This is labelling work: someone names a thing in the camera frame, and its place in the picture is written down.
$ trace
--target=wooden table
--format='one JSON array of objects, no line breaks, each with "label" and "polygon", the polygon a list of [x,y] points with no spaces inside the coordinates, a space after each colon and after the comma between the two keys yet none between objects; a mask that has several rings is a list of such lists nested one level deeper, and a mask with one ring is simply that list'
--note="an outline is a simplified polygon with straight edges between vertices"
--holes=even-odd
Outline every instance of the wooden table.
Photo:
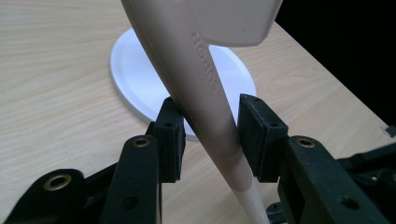
[{"label": "wooden table", "polygon": [[[110,51],[131,25],[118,1],[0,2],[0,220],[40,176],[92,175],[143,134],[116,93]],[[232,49],[289,135],[319,140],[335,158],[393,142],[387,125],[274,24],[257,47]],[[259,184],[267,206],[276,184]],[[163,185],[163,223],[248,223],[199,142],[188,141],[181,180]]]}]

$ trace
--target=white base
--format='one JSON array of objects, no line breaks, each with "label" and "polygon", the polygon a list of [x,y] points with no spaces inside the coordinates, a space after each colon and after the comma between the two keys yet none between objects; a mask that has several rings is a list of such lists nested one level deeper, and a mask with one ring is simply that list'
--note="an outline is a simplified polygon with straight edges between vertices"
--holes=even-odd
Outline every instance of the white base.
[{"label": "white base", "polygon": [[[253,79],[230,49],[211,45],[209,50],[237,122],[240,93],[256,95]],[[114,84],[128,108],[147,124],[155,121],[169,93],[133,29],[122,34],[114,44],[110,67]],[[186,139],[198,141],[187,121],[184,125]]]}]

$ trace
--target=table surface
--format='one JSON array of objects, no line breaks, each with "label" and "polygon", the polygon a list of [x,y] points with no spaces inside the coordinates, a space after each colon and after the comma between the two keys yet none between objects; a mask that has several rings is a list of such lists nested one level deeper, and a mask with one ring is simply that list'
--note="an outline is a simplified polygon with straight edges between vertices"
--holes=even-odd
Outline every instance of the table surface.
[{"label": "table surface", "polygon": [[[0,2],[0,221],[40,176],[61,168],[92,175],[146,131],[109,68],[115,41],[130,28],[119,1]],[[336,159],[396,142],[276,23],[259,46],[232,51],[290,136],[315,138]],[[265,206],[279,200],[276,184],[257,184]],[[181,180],[163,184],[163,223],[249,223],[199,142],[187,142]]]}]

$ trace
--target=black background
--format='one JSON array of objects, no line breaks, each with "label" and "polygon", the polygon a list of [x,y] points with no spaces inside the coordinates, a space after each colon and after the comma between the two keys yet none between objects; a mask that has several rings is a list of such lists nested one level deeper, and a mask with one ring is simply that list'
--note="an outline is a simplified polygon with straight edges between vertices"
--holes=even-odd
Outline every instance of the black background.
[{"label": "black background", "polygon": [[391,1],[284,0],[276,22],[390,126],[395,18]]}]

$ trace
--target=black plastic mount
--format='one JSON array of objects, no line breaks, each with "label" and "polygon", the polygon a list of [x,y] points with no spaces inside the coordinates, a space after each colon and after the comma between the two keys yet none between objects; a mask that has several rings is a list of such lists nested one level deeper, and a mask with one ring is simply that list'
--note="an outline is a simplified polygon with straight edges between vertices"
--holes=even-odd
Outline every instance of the black plastic mount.
[{"label": "black plastic mount", "polygon": [[396,144],[337,161],[313,138],[288,137],[276,113],[246,94],[238,130],[253,174],[278,181],[271,223],[396,223]]},{"label": "black plastic mount", "polygon": [[117,163],[84,179],[62,169],[41,176],[5,224],[162,223],[161,183],[180,179],[184,119],[169,97],[145,135],[127,140]]}]

